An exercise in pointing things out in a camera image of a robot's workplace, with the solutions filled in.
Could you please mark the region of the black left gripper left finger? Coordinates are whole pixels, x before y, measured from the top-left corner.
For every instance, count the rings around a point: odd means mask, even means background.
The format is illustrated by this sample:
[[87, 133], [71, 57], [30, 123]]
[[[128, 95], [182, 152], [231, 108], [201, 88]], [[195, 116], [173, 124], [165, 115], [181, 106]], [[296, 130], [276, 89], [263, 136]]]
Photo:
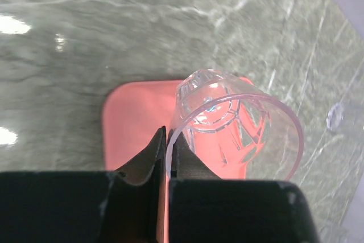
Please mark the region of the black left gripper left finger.
[[2, 242], [156, 242], [166, 130], [114, 171], [1, 173]]

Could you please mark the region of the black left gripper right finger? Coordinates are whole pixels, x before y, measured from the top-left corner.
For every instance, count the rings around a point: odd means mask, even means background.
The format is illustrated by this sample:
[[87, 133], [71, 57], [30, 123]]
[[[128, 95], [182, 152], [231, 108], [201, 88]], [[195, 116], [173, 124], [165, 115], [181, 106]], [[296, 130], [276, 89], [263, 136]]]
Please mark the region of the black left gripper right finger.
[[168, 183], [169, 242], [320, 242], [295, 184], [222, 180], [179, 135]]

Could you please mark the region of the clear glass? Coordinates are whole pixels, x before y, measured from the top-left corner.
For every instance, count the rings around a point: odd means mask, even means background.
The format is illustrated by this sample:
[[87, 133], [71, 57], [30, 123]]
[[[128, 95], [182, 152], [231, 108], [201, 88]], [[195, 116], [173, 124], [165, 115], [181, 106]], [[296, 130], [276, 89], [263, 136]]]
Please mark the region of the clear glass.
[[176, 87], [166, 173], [186, 179], [289, 180], [304, 150], [293, 110], [248, 79], [212, 69]]

